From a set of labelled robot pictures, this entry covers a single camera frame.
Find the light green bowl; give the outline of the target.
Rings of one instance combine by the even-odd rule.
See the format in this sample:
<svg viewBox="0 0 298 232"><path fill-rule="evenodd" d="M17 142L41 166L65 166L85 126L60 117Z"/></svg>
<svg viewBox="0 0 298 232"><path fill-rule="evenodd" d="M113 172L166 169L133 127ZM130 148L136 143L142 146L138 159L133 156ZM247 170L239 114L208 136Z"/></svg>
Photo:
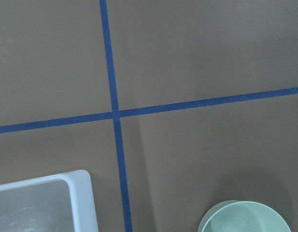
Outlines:
<svg viewBox="0 0 298 232"><path fill-rule="evenodd" d="M210 208L201 219L199 232L289 232L284 218L258 202L229 200Z"/></svg>

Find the clear plastic storage box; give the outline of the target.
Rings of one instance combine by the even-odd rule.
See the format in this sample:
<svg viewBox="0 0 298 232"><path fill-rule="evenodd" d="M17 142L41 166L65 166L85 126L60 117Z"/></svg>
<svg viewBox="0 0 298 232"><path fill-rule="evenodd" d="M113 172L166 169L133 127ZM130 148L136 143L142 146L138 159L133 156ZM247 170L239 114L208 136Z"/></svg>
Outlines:
<svg viewBox="0 0 298 232"><path fill-rule="evenodd" d="M0 232L97 232L86 170L0 185Z"/></svg>

